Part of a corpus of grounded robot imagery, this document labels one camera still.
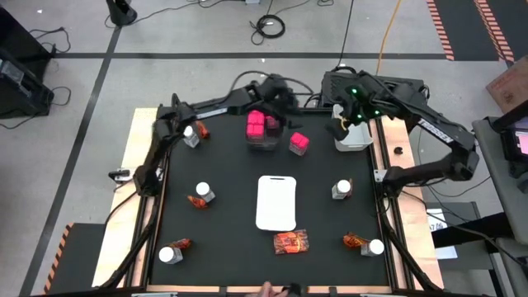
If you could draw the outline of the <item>brown cardboard box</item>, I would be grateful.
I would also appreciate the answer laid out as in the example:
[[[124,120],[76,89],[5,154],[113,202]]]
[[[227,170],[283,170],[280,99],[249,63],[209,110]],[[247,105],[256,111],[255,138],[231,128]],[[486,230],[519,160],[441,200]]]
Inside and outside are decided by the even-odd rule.
[[[528,101],[528,55],[492,80],[486,89],[504,114]]]

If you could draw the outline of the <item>black equipment case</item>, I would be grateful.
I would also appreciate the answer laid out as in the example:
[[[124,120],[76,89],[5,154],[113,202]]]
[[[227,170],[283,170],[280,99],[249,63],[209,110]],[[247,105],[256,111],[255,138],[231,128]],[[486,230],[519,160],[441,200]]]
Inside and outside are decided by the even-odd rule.
[[[0,119],[47,116],[53,100],[41,78],[0,49]]]

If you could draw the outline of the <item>monitor with pink screen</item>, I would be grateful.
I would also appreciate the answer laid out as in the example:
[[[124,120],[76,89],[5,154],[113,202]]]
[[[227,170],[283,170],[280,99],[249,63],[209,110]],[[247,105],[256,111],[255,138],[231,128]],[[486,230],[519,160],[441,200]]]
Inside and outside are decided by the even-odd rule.
[[[494,120],[492,128],[499,133],[510,175],[519,178],[528,173],[528,101]]]

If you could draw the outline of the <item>white plastic bin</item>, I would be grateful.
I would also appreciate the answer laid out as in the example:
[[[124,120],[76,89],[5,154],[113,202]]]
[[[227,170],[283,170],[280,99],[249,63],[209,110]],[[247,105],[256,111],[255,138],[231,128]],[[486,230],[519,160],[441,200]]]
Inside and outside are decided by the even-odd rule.
[[[257,185],[256,226],[274,232],[294,230],[295,193],[293,177],[261,176]]]

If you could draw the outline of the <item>white paper sheet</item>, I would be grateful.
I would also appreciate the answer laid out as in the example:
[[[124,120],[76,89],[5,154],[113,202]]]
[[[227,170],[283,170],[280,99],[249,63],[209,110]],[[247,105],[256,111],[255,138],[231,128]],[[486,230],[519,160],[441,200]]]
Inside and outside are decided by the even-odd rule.
[[[427,209],[427,219],[431,233],[448,227],[443,210],[440,208]],[[454,246],[436,248],[438,260],[451,260],[457,257],[458,254]]]

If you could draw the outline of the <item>person's hand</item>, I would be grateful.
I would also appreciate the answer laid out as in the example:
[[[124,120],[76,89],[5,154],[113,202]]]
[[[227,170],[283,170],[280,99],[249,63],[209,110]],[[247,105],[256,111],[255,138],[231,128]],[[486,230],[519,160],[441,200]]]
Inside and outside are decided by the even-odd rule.
[[[288,290],[282,290],[281,292],[275,291],[270,282],[265,282],[257,293],[250,293],[245,297],[287,297],[289,294]]]

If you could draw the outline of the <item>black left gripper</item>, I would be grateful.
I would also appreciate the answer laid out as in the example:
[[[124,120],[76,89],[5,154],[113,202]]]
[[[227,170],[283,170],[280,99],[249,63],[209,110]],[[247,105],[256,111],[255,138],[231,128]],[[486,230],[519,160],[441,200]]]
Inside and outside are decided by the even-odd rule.
[[[275,118],[285,118],[298,110],[298,100],[286,79],[278,74],[271,74],[256,88],[257,104],[255,109]],[[288,129],[300,129],[302,124],[290,119],[285,120]]]

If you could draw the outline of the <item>black orange striped floor mat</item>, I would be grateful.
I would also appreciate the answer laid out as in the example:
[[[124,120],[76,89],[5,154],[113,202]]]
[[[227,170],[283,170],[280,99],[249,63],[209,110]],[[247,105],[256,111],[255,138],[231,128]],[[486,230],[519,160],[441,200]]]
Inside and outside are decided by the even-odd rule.
[[[427,0],[445,56],[504,61],[528,55],[528,0]]]
[[[65,226],[44,293],[55,295],[92,289],[104,224],[71,223]]]

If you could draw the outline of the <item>dark grey plastic bin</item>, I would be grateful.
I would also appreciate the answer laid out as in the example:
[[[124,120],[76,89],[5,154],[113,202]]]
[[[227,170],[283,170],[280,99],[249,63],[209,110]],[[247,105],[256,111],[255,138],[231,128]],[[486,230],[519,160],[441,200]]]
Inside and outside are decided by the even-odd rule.
[[[266,110],[264,107],[261,107],[261,106],[250,107],[248,113],[253,110],[262,112],[264,116],[273,116],[275,119],[277,119],[280,122],[280,133],[268,135],[266,133],[266,128],[265,128],[264,139],[257,139],[257,140],[248,139],[246,137],[246,127],[247,127],[247,117],[248,117],[248,114],[247,114],[246,122],[245,122],[245,129],[244,129],[247,145],[250,148],[255,149],[255,150],[274,150],[276,146],[278,145],[278,143],[281,141],[281,137],[284,131],[283,121],[279,118],[278,115],[272,115],[272,113]]]

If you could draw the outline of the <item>grey desk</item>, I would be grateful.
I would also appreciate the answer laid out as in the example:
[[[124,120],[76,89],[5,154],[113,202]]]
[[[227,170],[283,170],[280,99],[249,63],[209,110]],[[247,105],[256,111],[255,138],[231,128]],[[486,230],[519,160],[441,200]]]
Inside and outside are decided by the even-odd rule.
[[[528,193],[522,193],[516,179],[510,176],[500,136],[488,120],[476,120],[472,126],[513,237],[528,245]]]

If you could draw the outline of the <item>light grey plastic bin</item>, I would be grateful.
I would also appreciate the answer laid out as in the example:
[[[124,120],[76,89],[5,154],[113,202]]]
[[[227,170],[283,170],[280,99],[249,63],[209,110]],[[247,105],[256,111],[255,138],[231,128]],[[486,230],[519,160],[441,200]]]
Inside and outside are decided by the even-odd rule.
[[[344,111],[343,107],[335,104],[332,107],[332,119],[341,119],[341,113]],[[344,140],[336,140],[336,149],[340,152],[356,152],[366,149],[373,143],[370,135],[368,125],[365,122],[360,122],[357,125],[347,122],[349,125],[349,134]]]

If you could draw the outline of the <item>black perforated metal box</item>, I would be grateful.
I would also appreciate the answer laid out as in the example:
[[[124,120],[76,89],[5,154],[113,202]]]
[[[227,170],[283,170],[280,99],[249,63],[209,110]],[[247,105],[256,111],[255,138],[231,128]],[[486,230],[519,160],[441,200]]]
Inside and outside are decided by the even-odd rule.
[[[336,75],[339,72],[326,72],[322,80],[322,99],[335,105],[337,88]],[[422,81],[410,78],[392,78],[375,76],[388,87],[388,117],[400,120],[412,120],[422,115],[417,110],[427,103],[430,96],[428,86]]]

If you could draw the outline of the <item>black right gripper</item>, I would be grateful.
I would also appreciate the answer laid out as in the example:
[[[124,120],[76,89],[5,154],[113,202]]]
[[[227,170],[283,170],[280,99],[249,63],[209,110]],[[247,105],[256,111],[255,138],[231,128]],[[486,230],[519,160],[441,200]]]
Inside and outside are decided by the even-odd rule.
[[[370,73],[338,73],[336,75],[336,101],[343,107],[342,119],[346,120],[346,130],[340,125],[340,119],[331,119],[325,129],[334,139],[344,140],[349,125],[388,115],[388,87]]]

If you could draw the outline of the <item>white cap seasoning jar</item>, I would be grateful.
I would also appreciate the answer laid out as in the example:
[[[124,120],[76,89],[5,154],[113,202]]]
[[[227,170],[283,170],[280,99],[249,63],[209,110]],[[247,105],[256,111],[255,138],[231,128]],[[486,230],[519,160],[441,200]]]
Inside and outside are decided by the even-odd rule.
[[[158,258],[165,264],[176,264],[183,260],[182,250],[178,247],[163,247],[158,253]]]
[[[332,198],[334,200],[343,200],[348,197],[350,184],[348,180],[340,180],[336,182],[331,189]]]
[[[206,203],[210,203],[215,198],[215,193],[212,191],[210,185],[205,181],[199,182],[196,185],[196,193]]]
[[[384,243],[379,239],[373,239],[361,245],[361,255],[364,257],[375,257],[384,253]]]
[[[188,145],[191,148],[195,148],[200,143],[200,137],[198,134],[194,131],[193,127],[191,125],[188,125],[184,131],[183,131],[183,140],[186,145]]]

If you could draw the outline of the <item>black cabinet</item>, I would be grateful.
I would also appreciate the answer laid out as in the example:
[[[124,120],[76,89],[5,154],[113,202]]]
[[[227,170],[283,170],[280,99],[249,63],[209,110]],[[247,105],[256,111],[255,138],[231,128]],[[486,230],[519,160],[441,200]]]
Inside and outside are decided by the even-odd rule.
[[[52,54],[0,5],[0,59],[28,64],[51,58]]]

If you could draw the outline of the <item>black stand base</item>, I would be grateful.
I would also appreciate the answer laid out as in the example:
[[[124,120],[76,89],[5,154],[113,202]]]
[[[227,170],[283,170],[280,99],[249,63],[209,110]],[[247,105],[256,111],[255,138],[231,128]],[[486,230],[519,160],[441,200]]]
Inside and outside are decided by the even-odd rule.
[[[106,0],[111,22],[118,26],[127,26],[137,19],[137,12],[126,0]]]

